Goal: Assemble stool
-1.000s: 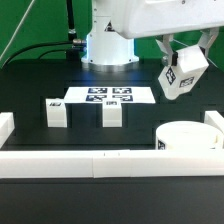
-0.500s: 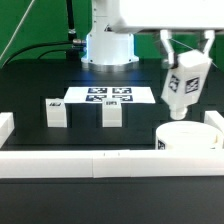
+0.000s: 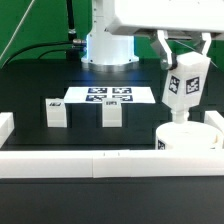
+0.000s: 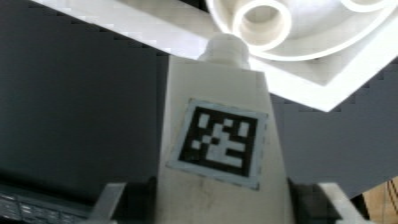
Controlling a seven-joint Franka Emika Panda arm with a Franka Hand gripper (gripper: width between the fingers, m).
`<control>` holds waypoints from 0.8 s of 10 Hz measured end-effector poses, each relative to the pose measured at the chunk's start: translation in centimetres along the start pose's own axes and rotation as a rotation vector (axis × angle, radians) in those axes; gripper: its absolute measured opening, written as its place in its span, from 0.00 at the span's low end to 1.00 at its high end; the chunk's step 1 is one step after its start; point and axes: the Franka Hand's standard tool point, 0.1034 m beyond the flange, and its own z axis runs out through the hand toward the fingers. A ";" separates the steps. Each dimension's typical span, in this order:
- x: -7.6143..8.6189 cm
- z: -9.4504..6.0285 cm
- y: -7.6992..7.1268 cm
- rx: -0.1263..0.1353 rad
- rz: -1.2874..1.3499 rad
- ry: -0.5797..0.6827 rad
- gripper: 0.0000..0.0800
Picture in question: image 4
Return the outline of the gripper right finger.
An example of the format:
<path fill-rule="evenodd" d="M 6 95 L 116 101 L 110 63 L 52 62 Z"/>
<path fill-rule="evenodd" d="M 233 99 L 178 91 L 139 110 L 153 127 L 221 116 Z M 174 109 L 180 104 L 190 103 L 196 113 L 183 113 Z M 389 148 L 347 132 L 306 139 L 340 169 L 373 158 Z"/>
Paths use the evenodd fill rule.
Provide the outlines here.
<path fill-rule="evenodd" d="M 366 220 L 336 183 L 318 184 L 341 218 L 336 224 L 375 224 Z"/>

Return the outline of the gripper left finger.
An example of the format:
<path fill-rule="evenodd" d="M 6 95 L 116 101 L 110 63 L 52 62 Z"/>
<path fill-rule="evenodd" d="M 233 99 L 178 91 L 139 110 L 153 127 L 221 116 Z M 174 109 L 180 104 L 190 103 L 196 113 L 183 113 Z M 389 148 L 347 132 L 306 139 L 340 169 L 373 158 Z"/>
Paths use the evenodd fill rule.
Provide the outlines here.
<path fill-rule="evenodd" d="M 86 220 L 86 224 L 117 224 L 114 215 L 123 198 L 125 188 L 125 183 L 107 184 L 94 204 L 91 215 Z"/>

